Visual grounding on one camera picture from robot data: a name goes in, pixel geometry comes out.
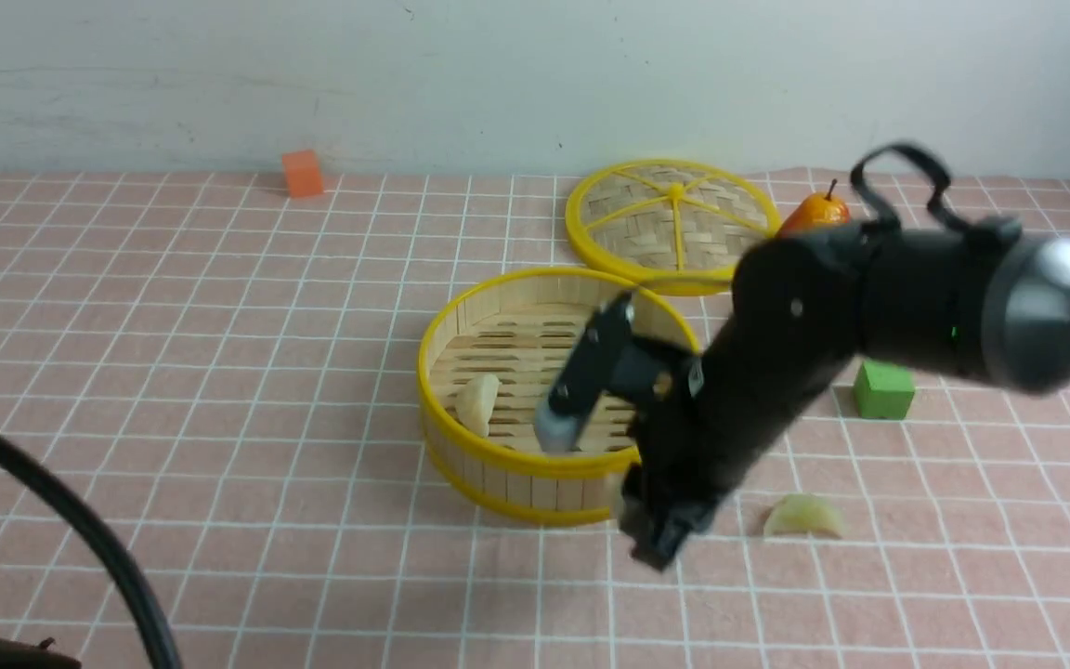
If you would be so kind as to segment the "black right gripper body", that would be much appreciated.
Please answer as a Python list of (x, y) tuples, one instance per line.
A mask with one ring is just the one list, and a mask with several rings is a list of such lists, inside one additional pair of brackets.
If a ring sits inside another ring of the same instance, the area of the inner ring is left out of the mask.
[(640, 469), (623, 498), (721, 498), (856, 356), (868, 237), (857, 228), (776, 238), (747, 253), (732, 314), (663, 400), (636, 415)]

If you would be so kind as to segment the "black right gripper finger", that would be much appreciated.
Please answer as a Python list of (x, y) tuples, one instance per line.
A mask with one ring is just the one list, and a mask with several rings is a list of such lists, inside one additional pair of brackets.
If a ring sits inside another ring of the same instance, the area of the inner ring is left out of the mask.
[(653, 571), (667, 571), (679, 558), (689, 538), (709, 532), (721, 505), (721, 498), (670, 499), (655, 503), (620, 498), (620, 533), (632, 539), (629, 554), (635, 562)]

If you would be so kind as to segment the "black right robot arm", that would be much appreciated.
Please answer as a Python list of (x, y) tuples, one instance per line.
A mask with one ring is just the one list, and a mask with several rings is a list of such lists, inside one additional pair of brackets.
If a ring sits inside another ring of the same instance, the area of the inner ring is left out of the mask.
[(1070, 238), (990, 217), (968, 231), (849, 224), (745, 254), (732, 313), (630, 424), (620, 529), (655, 571), (850, 361), (1041, 397), (1070, 385)]

